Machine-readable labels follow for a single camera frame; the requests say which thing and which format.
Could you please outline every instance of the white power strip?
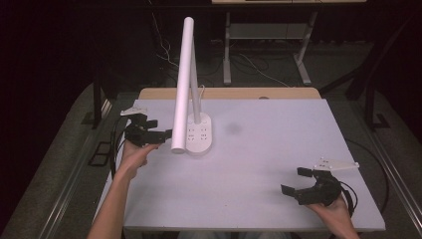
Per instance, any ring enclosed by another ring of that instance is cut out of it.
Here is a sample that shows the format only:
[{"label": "white power strip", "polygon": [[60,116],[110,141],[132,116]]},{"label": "white power strip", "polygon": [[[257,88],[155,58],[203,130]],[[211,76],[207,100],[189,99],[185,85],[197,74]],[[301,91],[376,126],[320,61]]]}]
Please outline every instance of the white power strip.
[{"label": "white power strip", "polygon": [[191,155],[203,155],[208,152],[212,144],[211,118],[200,113],[201,122],[195,123],[193,114],[187,117],[186,150]]}]

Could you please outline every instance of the person's right hand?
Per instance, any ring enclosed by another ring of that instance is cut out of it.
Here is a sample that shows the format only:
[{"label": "person's right hand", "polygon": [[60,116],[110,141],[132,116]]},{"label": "person's right hand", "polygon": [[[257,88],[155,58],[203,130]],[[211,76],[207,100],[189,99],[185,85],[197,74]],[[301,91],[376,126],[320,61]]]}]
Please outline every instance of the person's right hand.
[{"label": "person's right hand", "polygon": [[330,206],[324,206],[321,203],[307,205],[307,208],[314,211],[337,238],[359,238],[348,214],[347,205],[341,195]]}]

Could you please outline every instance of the person's left hand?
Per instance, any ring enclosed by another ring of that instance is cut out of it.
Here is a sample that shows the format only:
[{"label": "person's left hand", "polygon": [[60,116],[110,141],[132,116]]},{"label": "person's left hand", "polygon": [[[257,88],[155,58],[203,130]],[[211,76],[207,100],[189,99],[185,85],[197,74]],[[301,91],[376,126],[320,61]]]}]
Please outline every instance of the person's left hand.
[{"label": "person's left hand", "polygon": [[148,144],[144,147],[138,147],[129,140],[126,140],[117,172],[124,173],[130,179],[136,177],[137,169],[147,163],[146,156],[159,146],[160,144]]}]

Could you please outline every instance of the tabletop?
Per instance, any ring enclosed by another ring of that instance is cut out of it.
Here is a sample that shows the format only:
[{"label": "tabletop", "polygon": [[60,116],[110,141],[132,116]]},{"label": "tabletop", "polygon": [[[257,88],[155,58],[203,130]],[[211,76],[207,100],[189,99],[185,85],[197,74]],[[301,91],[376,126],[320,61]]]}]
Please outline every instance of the tabletop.
[{"label": "tabletop", "polygon": [[[144,89],[134,105],[147,109],[149,120],[158,120],[157,130],[169,129],[175,91]],[[315,89],[205,89],[202,110],[213,121],[210,151],[172,154],[170,142],[153,151],[130,185],[126,228],[326,230],[314,213],[281,192],[281,184],[313,186],[315,180],[296,170],[312,167],[322,156],[354,162],[326,100]],[[352,217],[356,229],[384,230],[358,169],[333,175],[359,197]]]}]

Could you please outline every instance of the white tube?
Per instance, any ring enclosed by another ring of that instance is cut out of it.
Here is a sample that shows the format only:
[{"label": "white tube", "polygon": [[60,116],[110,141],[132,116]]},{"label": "white tube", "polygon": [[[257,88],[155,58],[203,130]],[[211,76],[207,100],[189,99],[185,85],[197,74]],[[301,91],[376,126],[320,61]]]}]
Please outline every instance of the white tube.
[{"label": "white tube", "polygon": [[198,93],[198,79],[196,77],[196,59],[195,59],[195,44],[192,41],[192,58],[190,61],[190,93],[192,96],[193,107],[193,121],[196,124],[201,123],[201,104]]},{"label": "white tube", "polygon": [[193,43],[193,19],[185,18],[180,51],[176,106],[174,110],[171,151],[183,153],[186,148],[186,124],[189,105],[189,80]]}]

